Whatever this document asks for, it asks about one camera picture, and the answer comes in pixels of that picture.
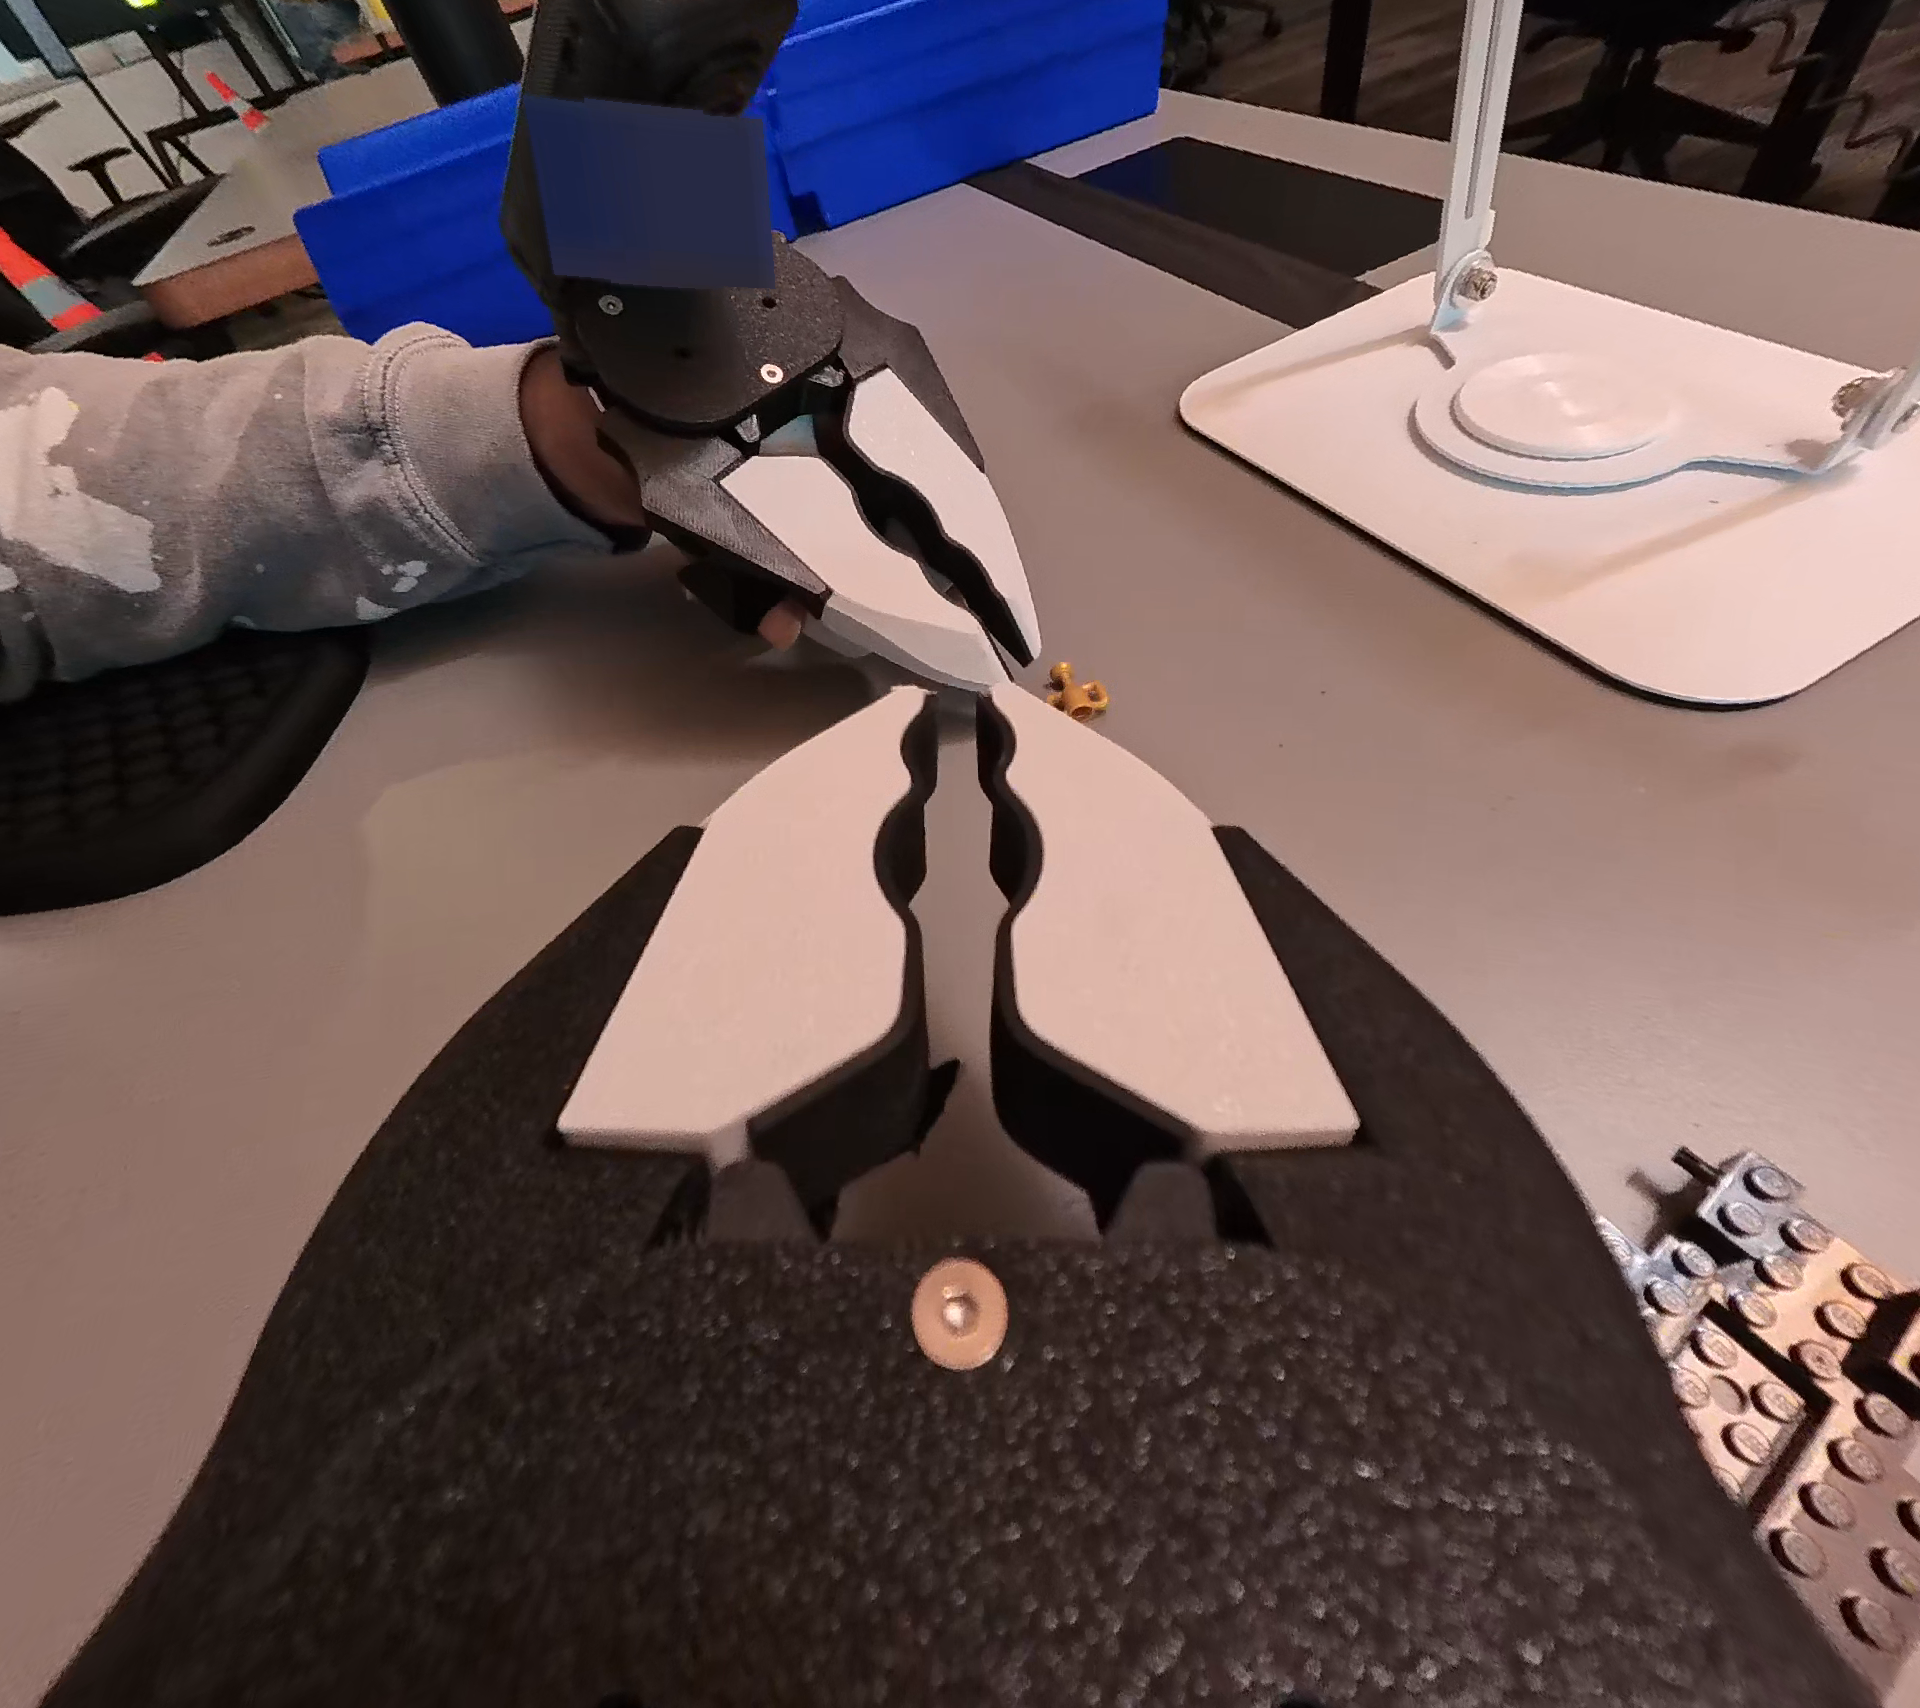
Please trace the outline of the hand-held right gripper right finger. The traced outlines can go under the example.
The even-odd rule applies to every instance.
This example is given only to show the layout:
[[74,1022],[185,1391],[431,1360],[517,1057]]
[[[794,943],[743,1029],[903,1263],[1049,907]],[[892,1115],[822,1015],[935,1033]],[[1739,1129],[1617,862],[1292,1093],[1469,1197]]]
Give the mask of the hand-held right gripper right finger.
[[995,936],[995,1093],[1054,1075],[1145,1154],[1347,1146],[1357,1106],[1213,820],[1023,689],[978,699]]

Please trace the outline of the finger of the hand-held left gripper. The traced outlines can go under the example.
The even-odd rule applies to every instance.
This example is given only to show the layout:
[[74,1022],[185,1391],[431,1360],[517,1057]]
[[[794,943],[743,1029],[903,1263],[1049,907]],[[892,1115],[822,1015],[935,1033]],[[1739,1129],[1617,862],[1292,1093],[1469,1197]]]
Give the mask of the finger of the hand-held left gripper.
[[874,531],[822,457],[753,457],[721,492],[818,578],[814,624],[822,636],[937,686],[1000,686],[1000,652],[981,620]]
[[1043,626],[1013,525],[972,442],[882,368],[852,381],[852,485],[882,531],[903,531],[995,647],[1034,667]]

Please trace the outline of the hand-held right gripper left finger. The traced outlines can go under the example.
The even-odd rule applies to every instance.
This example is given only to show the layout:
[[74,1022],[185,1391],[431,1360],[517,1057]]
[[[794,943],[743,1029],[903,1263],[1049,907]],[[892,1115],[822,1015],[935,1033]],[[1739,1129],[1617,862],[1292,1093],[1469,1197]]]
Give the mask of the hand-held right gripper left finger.
[[872,1170],[925,1130],[925,805],[940,703],[895,689],[708,815],[560,1115],[569,1146]]

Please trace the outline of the dark grey lego plate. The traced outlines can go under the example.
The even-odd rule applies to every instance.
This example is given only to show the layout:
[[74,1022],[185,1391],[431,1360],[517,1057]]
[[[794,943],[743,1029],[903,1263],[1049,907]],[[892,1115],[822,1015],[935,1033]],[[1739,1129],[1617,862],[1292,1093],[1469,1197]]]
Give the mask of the dark grey lego plate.
[[1668,1372],[1770,1567],[1890,1703],[1917,1640],[1916,1289],[1844,1242],[1785,1258],[1693,1325]]

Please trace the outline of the brown topped desk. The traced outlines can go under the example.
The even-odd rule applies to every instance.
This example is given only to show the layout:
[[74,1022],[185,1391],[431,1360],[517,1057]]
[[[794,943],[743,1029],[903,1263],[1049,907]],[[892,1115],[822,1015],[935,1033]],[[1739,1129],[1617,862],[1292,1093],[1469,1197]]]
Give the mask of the brown topped desk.
[[319,150],[434,109],[441,106],[411,63],[293,97],[134,274],[134,289],[162,322],[185,327],[225,324],[259,304],[320,289],[295,227],[298,209],[328,195]]

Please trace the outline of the black round cushion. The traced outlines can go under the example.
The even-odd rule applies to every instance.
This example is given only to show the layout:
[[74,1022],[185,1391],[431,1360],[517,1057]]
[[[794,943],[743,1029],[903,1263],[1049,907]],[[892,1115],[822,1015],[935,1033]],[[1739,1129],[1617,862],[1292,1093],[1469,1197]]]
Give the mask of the black round cushion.
[[356,630],[233,630],[2,708],[2,915],[109,906],[228,854],[301,786],[367,680]]

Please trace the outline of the white book stand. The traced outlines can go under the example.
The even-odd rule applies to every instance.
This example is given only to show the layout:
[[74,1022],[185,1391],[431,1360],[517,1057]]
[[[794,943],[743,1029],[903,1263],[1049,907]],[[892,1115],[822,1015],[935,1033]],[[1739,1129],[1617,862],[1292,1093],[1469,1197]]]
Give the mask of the white book stand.
[[1622,689],[1791,698],[1916,622],[1916,362],[1496,265],[1521,19],[1466,0],[1428,292],[1190,381],[1182,422]]

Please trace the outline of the orange traffic cone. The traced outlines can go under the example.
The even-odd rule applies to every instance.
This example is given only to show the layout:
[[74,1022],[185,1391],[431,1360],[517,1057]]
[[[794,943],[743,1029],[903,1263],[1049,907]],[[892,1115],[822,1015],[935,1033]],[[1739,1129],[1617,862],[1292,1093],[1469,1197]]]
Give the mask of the orange traffic cone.
[[63,282],[8,230],[2,230],[0,252],[5,348],[60,353],[70,346],[69,336],[99,320],[97,304]]

